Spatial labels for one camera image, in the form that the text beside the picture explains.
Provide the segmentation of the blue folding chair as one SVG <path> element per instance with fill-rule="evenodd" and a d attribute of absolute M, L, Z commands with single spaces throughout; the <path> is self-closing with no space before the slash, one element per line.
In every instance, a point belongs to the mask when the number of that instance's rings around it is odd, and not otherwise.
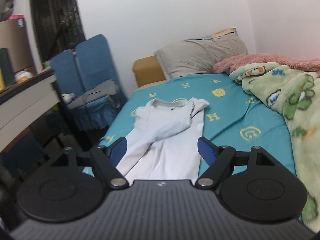
<path fill-rule="evenodd" d="M 97 85 L 112 80 L 118 86 L 115 96 L 89 102 L 76 109 L 67 109 L 82 131 L 108 127 L 115 120 L 127 98 L 122 91 L 106 37 L 96 35 L 65 50 L 50 60 L 60 92 L 74 93 L 77 98 Z"/>

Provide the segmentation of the green cartoon fleece blanket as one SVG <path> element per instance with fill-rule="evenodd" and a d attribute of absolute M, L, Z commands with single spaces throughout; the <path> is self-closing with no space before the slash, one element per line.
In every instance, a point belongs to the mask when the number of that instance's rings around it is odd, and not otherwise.
<path fill-rule="evenodd" d="M 291 137 L 296 175 L 308 192 L 302 220 L 311 230 L 319 231 L 318 74 L 269 62 L 241 66 L 229 77 L 283 116 Z"/>

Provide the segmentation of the yellow headboard cushion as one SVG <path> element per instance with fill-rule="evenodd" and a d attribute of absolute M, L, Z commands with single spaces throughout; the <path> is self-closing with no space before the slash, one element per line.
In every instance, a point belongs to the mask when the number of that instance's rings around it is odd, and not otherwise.
<path fill-rule="evenodd" d="M 132 71 L 139 88 L 166 80 L 163 70 L 155 56 L 136 60 L 133 64 Z"/>

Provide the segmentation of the grey cloth on chair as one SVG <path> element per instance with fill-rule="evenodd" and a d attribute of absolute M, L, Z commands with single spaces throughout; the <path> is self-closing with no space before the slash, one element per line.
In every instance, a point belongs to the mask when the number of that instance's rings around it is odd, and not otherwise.
<path fill-rule="evenodd" d="M 107 80 L 92 90 L 85 92 L 82 96 L 78 97 L 76 100 L 70 102 L 67 107 L 69 109 L 76 109 L 85 104 L 98 100 L 100 98 L 105 98 L 107 96 L 115 96 L 118 92 L 118 86 L 112 80 Z"/>

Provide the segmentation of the white dark-top desk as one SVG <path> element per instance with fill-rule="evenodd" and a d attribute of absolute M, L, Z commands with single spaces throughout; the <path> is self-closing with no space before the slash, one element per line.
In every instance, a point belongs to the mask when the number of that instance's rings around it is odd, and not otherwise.
<path fill-rule="evenodd" d="M 1 150 L 60 102 L 51 68 L 1 93 Z"/>

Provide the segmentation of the pink fluffy blanket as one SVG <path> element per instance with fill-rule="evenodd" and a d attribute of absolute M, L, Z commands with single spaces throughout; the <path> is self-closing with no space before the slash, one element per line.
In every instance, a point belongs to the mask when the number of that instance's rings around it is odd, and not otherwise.
<path fill-rule="evenodd" d="M 290 68 L 302 70 L 305 72 L 316 72 L 319 75 L 320 59 L 315 58 L 311 60 L 297 60 L 279 54 L 240 54 L 229 57 L 214 64 L 213 73 L 227 73 L 235 71 L 241 66 L 252 63 L 269 63 L 275 62 L 281 65 L 287 65 Z"/>

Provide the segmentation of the white t-shirt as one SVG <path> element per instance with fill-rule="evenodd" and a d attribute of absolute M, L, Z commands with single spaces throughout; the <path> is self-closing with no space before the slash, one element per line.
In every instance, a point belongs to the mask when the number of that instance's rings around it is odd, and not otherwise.
<path fill-rule="evenodd" d="M 197 141 L 203 135 L 207 106 L 208 101 L 191 98 L 178 102 L 153 99 L 138 107 L 117 170 L 130 184 L 136 180 L 195 182 L 201 161 Z"/>

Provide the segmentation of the grey pillow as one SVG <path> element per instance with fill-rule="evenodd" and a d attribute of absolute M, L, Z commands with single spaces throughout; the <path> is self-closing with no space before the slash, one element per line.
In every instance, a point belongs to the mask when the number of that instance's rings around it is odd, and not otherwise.
<path fill-rule="evenodd" d="M 193 74 L 210 74 L 216 63 L 232 56 L 247 54 L 235 28 L 202 38 L 172 43 L 154 52 L 167 80 Z"/>

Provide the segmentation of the teal smiley bed sheet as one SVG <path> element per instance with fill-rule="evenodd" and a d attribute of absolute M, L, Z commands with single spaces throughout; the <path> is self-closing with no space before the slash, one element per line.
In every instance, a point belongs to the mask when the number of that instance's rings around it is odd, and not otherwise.
<path fill-rule="evenodd" d="M 100 144 L 110 146 L 120 137 L 126 138 L 134 127 L 136 109 L 149 101 L 178 102 L 191 98 L 209 102 L 204 110 L 202 137 L 217 146 L 231 146 L 238 151 L 260 146 L 289 171 L 295 171 L 290 134 L 284 118 L 255 96 L 245 93 L 240 85 L 224 74 L 190 75 L 137 90 L 101 138 Z M 198 177 L 207 168 L 201 158 Z"/>

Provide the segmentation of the small plush toy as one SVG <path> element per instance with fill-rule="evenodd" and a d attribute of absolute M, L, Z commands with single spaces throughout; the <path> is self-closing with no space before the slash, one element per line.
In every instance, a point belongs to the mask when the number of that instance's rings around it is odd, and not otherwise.
<path fill-rule="evenodd" d="M 62 96 L 65 104 L 69 104 L 77 98 L 77 96 L 74 93 L 71 93 L 71 94 L 63 93 L 63 94 L 61 94 L 61 96 Z"/>

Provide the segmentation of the dark barred window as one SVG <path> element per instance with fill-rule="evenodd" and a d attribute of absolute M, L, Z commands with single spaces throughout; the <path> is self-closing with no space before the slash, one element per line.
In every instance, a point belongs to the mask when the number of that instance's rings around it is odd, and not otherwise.
<path fill-rule="evenodd" d="M 30 6 L 42 62 L 85 40 L 77 0 L 30 0 Z"/>

